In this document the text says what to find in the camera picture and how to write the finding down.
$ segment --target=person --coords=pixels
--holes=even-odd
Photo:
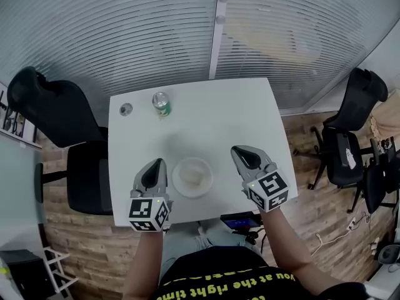
[[[369,298],[363,284],[340,281],[313,264],[280,208],[260,212],[277,267],[218,219],[174,224],[164,247],[163,232],[141,234],[123,300]]]

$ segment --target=white wall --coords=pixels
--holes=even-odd
[[[389,91],[400,88],[400,21],[358,67],[374,71],[386,83]],[[306,112],[338,110],[346,91],[347,81],[346,78],[339,83]]]
[[[43,256],[37,224],[0,225],[0,251],[27,249],[35,255]]]
[[[43,205],[36,201],[34,170],[40,152],[0,134],[0,225],[43,222]]]

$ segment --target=green soda can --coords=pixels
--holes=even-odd
[[[157,92],[152,97],[152,105],[157,109],[158,115],[166,117],[171,113],[171,105],[165,92]]]

